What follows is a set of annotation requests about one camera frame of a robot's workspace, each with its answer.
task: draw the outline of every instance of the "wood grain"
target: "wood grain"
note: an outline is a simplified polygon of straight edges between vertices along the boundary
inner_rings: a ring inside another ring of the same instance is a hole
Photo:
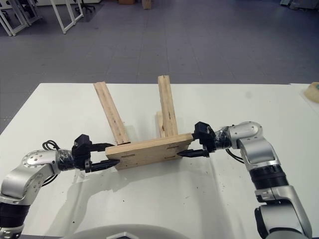
[[[116,144],[119,145],[119,144],[129,143],[130,140],[125,131],[124,124],[115,107],[112,96],[105,82],[95,83],[94,88],[98,94],[98,97],[102,104],[106,118],[108,119]]]
[[[108,159],[119,159],[117,170],[181,158],[176,153],[188,149],[191,133],[106,148]]]
[[[171,95],[169,76],[159,76],[159,96],[161,112],[163,115],[163,127],[165,136],[178,135],[177,123],[174,111],[173,97]]]
[[[158,111],[158,112],[156,113],[156,116],[157,116],[157,118],[158,118],[160,137],[161,137],[161,138],[164,138],[164,137],[165,137],[165,132],[164,132],[164,126],[163,126],[163,115],[162,115],[161,111]]]

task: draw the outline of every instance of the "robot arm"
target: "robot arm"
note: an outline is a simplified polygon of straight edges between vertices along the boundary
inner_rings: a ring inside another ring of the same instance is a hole
[[[185,150],[186,157],[209,156],[218,149],[239,149],[256,187],[261,205],[255,210],[261,238],[312,238],[312,228],[293,186],[288,184],[279,159],[271,144],[263,137],[261,125],[244,122],[214,132],[208,124],[195,125],[194,139],[203,150]]]
[[[30,205],[48,178],[61,171],[80,169],[86,173],[115,166],[119,160],[92,163],[92,151],[104,151],[107,143],[92,144],[82,134],[72,150],[37,150],[27,154],[21,164],[3,180],[0,192],[0,239],[17,239],[24,227]]]

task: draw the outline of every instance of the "cardboard box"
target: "cardboard box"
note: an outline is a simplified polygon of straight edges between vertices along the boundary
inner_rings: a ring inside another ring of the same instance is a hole
[[[152,7],[152,1],[151,0],[142,0],[143,9],[151,9]]]

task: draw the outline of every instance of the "black cable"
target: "black cable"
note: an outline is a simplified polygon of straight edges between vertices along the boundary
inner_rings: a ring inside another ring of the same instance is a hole
[[[59,149],[60,149],[60,147],[57,145],[57,143],[54,142],[53,140],[48,140],[48,141],[44,142],[44,143],[42,144],[42,147],[43,147],[45,150],[59,150]],[[52,182],[56,179],[57,176],[58,176],[58,175],[56,174],[56,175],[52,175],[52,176],[48,177],[48,178],[43,182],[42,187],[44,187],[44,186],[46,186],[46,185],[52,183]]]
[[[226,152],[227,152],[232,158],[234,158],[235,160],[237,160],[238,162],[244,163],[243,158],[241,158],[241,157],[239,157],[239,156],[233,154],[228,148],[226,149]]]
[[[60,147],[57,145],[57,143],[56,142],[54,142],[53,140],[48,140],[48,141],[46,141],[46,142],[44,142],[43,144],[42,144],[42,147],[45,149],[45,150],[59,150],[60,149]]]
[[[46,186],[46,185],[48,185],[48,184],[50,184],[50,183],[52,183],[56,178],[57,178],[57,174],[55,174],[55,175],[53,175],[53,176],[51,176],[51,177],[48,177],[45,181],[44,181],[44,183],[42,184],[42,187],[43,186]]]

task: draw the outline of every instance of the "wooden plank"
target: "wooden plank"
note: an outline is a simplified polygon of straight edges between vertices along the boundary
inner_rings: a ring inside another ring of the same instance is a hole
[[[164,138],[165,137],[165,132],[164,132],[164,126],[163,126],[163,115],[162,115],[161,111],[158,111],[156,113],[156,115],[157,115],[157,118],[158,118],[160,137]]]
[[[157,138],[106,148],[108,159],[119,159],[117,170],[181,158],[178,152],[188,149],[193,141],[191,133]]]
[[[95,83],[94,88],[96,90],[96,93],[98,94],[106,118],[108,119],[116,144],[129,143],[130,140],[125,131],[124,124],[115,107],[112,96],[105,82]]]
[[[173,97],[171,95],[169,76],[159,76],[159,96],[165,136],[178,135],[174,111]]]

